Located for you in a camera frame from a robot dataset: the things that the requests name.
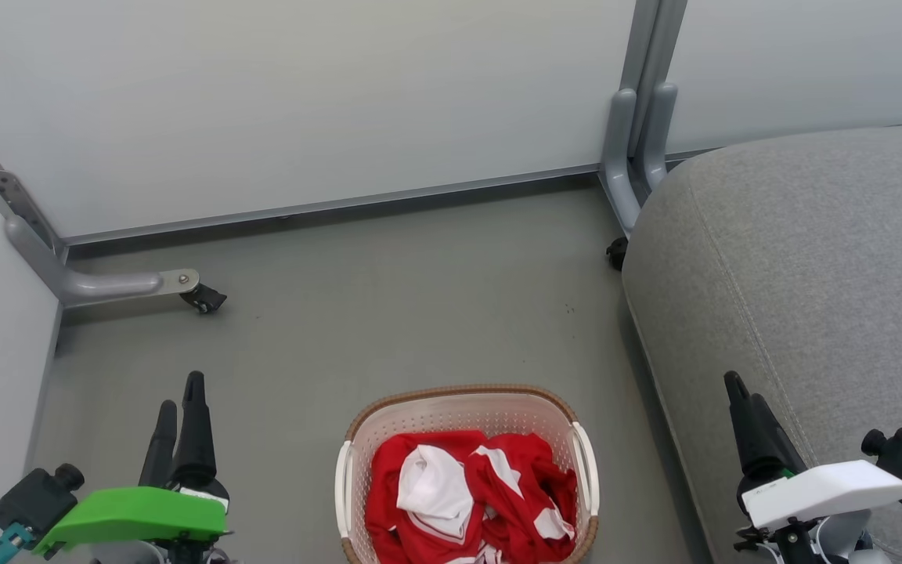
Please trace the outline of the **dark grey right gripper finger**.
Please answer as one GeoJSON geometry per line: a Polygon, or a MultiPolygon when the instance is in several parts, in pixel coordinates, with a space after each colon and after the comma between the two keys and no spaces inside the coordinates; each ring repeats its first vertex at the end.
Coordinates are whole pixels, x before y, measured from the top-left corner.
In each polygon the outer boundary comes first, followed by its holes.
{"type": "Polygon", "coordinates": [[[763,445],[769,447],[770,453],[780,461],[781,467],[791,472],[792,475],[805,472],[808,468],[805,461],[799,456],[796,447],[792,445],[790,436],[781,426],[765,397],[762,394],[752,394],[749,399],[752,401],[755,415],[759,419],[759,429],[763,433],[763,445]]]}
{"type": "Polygon", "coordinates": [[[731,425],[745,477],[754,474],[765,457],[765,432],[759,415],[759,406],[764,398],[759,393],[750,393],[736,371],[724,375],[724,386],[730,400],[731,425]]]}

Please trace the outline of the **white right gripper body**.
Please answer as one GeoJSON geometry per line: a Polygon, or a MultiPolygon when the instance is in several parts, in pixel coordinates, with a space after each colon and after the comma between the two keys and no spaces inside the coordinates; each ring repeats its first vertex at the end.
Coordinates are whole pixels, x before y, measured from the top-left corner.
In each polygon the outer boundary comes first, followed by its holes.
{"type": "Polygon", "coordinates": [[[902,479],[869,461],[817,465],[741,496],[749,521],[776,532],[792,521],[811,522],[902,502],[902,479]]]}

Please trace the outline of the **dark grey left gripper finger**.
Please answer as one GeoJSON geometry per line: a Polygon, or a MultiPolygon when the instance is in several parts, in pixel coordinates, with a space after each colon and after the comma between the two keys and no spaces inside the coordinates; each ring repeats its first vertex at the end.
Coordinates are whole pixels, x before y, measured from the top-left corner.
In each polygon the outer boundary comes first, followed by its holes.
{"type": "Polygon", "coordinates": [[[216,479],[214,433],[203,372],[191,371],[187,375],[180,406],[183,421],[173,456],[173,490],[194,497],[229,502],[228,490],[216,479]]]}
{"type": "Polygon", "coordinates": [[[157,415],[157,423],[139,476],[140,486],[165,488],[171,479],[175,443],[178,439],[178,407],[165,400],[157,415]]]}

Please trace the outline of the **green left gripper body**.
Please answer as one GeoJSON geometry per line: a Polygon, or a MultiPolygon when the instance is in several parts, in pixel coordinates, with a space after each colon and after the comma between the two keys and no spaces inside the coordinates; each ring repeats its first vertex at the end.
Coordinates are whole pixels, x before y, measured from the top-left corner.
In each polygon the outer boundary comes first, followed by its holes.
{"type": "Polygon", "coordinates": [[[228,514],[215,499],[150,486],[113,488],[78,502],[32,553],[46,557],[60,549],[125,541],[212,544],[228,532],[228,514]]]}

